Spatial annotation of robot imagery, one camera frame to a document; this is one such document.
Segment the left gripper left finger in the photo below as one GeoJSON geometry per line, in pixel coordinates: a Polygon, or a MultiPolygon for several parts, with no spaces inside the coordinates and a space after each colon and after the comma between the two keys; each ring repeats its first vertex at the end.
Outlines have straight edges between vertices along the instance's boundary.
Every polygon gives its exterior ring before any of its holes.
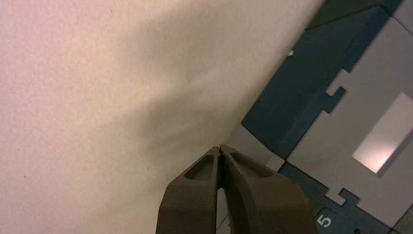
{"type": "Polygon", "coordinates": [[[158,234],[216,232],[221,153],[213,146],[166,187],[158,210],[158,234]]]}

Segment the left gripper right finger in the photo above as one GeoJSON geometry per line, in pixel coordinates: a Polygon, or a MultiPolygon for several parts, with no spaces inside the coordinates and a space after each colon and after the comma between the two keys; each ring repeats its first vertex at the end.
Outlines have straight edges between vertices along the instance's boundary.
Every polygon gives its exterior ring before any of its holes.
{"type": "Polygon", "coordinates": [[[233,234],[316,234],[312,204],[288,177],[227,146],[222,188],[233,234]]]}

